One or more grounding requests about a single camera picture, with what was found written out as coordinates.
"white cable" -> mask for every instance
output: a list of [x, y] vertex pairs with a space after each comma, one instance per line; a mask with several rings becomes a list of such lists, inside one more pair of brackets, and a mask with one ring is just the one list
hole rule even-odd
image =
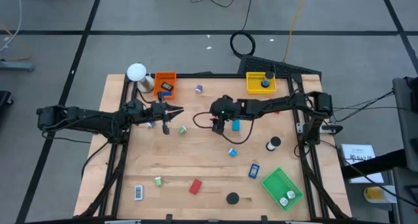
[[16, 32], [14, 33], [14, 35], [0, 49], [0, 52], [2, 52], [8, 46], [8, 44], [10, 44], [10, 42], [12, 42], [12, 40], [16, 37], [16, 35], [19, 33], [21, 24], [22, 24], [22, 0], [19, 0], [19, 25], [18, 25], [18, 28], [17, 28]]

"yellow bin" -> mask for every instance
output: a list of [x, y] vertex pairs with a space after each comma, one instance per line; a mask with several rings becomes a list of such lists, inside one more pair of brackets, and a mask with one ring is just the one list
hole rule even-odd
[[276, 91], [276, 77], [270, 81], [267, 88], [261, 86], [266, 72], [247, 72], [247, 91], [249, 94], [269, 94]]

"white ball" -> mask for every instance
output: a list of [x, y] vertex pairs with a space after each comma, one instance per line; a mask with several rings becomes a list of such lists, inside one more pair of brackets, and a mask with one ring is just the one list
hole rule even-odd
[[146, 75], [146, 67], [141, 63], [134, 63], [128, 67], [126, 75], [130, 81], [139, 81]]

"yellow cable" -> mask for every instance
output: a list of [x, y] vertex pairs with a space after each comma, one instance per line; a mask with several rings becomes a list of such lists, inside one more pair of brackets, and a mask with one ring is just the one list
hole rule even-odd
[[[10, 36], [13, 36], [13, 34], [7, 29], [7, 27], [5, 26], [5, 25], [3, 25], [3, 24], [0, 24], [1, 25], [1, 27], [3, 28], [3, 30], [4, 31], [6, 31]], [[19, 38], [18, 37], [15, 37], [14, 38], [17, 42], [19, 42], [20, 43], [20, 45], [22, 45], [22, 48], [27, 52], [27, 53], [29, 53], [29, 56], [28, 57], [15, 57], [15, 58], [12, 58], [12, 59], [8, 59], [7, 61], [25, 61], [25, 60], [30, 60], [30, 59], [32, 59], [32, 51], [30, 50], [30, 48], [28, 48], [27, 46], [26, 46], [26, 44], [24, 44], [22, 41], [20, 41], [19, 40]]]
[[286, 52], [285, 52], [285, 56], [283, 57], [283, 62], [286, 61], [287, 51], [289, 49], [290, 41], [292, 40], [292, 32], [293, 32], [293, 30], [294, 30], [294, 28], [296, 26], [296, 21], [298, 20], [299, 12], [300, 12], [300, 9], [302, 8], [302, 5], [303, 5], [304, 2], [305, 2], [305, 0], [300, 0], [299, 7], [298, 7], [298, 10], [296, 11], [295, 18], [293, 18], [292, 28], [290, 28], [289, 38], [287, 38]]

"red block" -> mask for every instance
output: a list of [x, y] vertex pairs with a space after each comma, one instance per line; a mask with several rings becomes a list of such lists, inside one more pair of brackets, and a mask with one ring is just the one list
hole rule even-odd
[[198, 179], [195, 179], [193, 181], [193, 184], [191, 184], [191, 187], [189, 189], [190, 193], [193, 193], [193, 194], [196, 195], [197, 192], [199, 191], [199, 188], [201, 188], [201, 185], [202, 185], [202, 182], [199, 181]]

